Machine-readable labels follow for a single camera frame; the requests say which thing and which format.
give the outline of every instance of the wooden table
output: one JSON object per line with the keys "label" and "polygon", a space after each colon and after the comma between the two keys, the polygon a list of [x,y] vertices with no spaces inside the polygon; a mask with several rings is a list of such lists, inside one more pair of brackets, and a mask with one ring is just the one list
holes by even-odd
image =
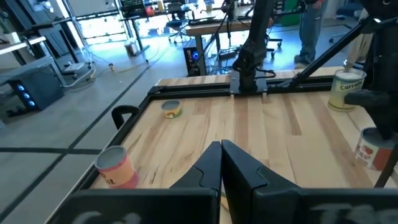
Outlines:
{"label": "wooden table", "polygon": [[[341,67],[320,68],[332,75]],[[278,71],[292,77],[300,70]],[[159,85],[229,82],[228,75],[174,78]],[[367,112],[327,107],[329,93],[289,93],[247,98],[181,99],[183,113],[165,119],[163,100],[153,101],[123,142],[139,172],[139,188],[168,188],[212,141],[230,139],[273,171],[301,187],[372,188],[380,172],[358,164],[353,151],[363,128],[374,126]],[[386,187],[397,187],[393,173]],[[92,189],[107,188],[98,177]],[[221,209],[222,224],[231,223]]]}
{"label": "wooden table", "polygon": [[[250,10],[251,6],[241,6],[237,8],[238,11],[238,16],[244,16],[248,10]],[[206,17],[215,17],[216,19],[222,19],[224,18],[224,13],[221,10],[215,10],[211,12],[203,12],[197,16],[195,16],[196,19],[199,18],[206,18]],[[217,32],[218,27],[220,26],[220,22],[215,22],[212,24],[205,24],[205,25],[197,25],[197,26],[187,26],[186,32],[187,35],[189,36],[194,36],[195,37],[195,42],[197,46],[197,51],[198,54],[201,55],[203,53],[203,41],[202,41],[202,35],[207,35],[207,34],[214,34]],[[233,21],[229,26],[230,26],[230,31],[231,32],[236,32],[236,31],[244,31],[248,30],[251,25],[251,19],[244,20],[244,21]],[[216,34],[216,46],[217,46],[217,51],[220,51],[220,37],[218,34],[227,32],[227,26],[226,22],[223,23],[223,25],[220,27],[220,30]],[[200,69],[200,75],[206,75],[206,63],[204,57],[201,57],[198,61],[198,66]]]}

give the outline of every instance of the gray floor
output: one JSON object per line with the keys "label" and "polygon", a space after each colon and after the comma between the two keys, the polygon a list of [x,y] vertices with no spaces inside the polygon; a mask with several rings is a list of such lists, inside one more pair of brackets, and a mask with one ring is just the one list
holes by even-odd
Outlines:
{"label": "gray floor", "polygon": [[[348,31],[335,22],[325,25],[318,55],[331,46],[331,35]],[[283,38],[284,42],[275,59],[267,57],[264,65],[274,70],[293,68],[293,57],[300,50],[297,27],[275,27],[271,37]],[[150,49],[135,58],[127,57],[123,43],[93,46],[95,55],[102,59],[97,58],[97,74],[101,75],[92,86],[68,90],[44,111],[5,121],[6,128],[0,130],[0,222],[43,223],[92,163],[95,155],[87,155],[88,151],[104,148],[115,134],[112,108],[138,105],[161,78],[186,76],[183,44],[169,45],[166,38],[144,43],[150,44]],[[150,58],[149,65],[142,64],[144,57]],[[342,65],[345,57],[342,51],[326,65]],[[221,63],[231,65],[233,61]],[[114,63],[115,73],[108,70],[108,62]],[[12,152],[16,147],[26,151],[52,148],[56,153]],[[59,154],[71,149],[87,150],[81,151],[85,154]]]}

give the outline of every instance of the jeans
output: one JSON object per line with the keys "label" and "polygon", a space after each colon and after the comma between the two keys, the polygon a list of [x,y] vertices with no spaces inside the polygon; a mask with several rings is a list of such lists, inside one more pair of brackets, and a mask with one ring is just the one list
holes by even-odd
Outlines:
{"label": "jeans", "polygon": [[301,16],[300,40],[302,48],[298,56],[298,63],[309,65],[315,60],[317,54],[315,47],[321,32],[322,18],[327,4],[327,0],[323,1],[319,9],[314,9],[312,5],[308,5],[306,13]]}

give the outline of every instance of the food can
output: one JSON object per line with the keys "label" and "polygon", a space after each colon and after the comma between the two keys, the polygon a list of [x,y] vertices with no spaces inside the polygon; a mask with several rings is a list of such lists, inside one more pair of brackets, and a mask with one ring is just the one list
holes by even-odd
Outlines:
{"label": "food can", "polygon": [[344,103],[344,97],[348,93],[362,89],[365,77],[364,71],[355,68],[337,70],[333,78],[328,106],[336,111],[353,111],[355,105]]}
{"label": "food can", "polygon": [[122,146],[111,146],[102,151],[94,166],[111,189],[135,189],[138,173],[127,151]]}
{"label": "food can", "polygon": [[166,101],[162,104],[162,111],[166,118],[176,118],[182,114],[181,104],[178,100]]}
{"label": "food can", "polygon": [[365,128],[355,149],[355,159],[369,169],[381,171],[397,142],[397,134],[390,140],[383,140],[377,128]]}

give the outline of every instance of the small can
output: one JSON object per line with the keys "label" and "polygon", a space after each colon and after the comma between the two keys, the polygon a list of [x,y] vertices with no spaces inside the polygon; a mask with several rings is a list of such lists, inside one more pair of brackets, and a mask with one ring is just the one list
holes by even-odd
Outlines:
{"label": "small can", "polygon": [[122,146],[111,146],[102,151],[94,166],[111,189],[135,189],[137,186],[138,173]]}
{"label": "small can", "polygon": [[355,159],[369,169],[381,171],[397,141],[396,134],[390,140],[383,140],[377,128],[365,128],[355,148]]}
{"label": "small can", "polygon": [[344,103],[344,97],[348,93],[362,89],[365,77],[364,71],[355,68],[337,70],[331,86],[328,106],[336,111],[353,111],[355,105]]}
{"label": "small can", "polygon": [[169,100],[162,104],[162,111],[166,118],[177,118],[182,114],[181,103],[178,100]]}

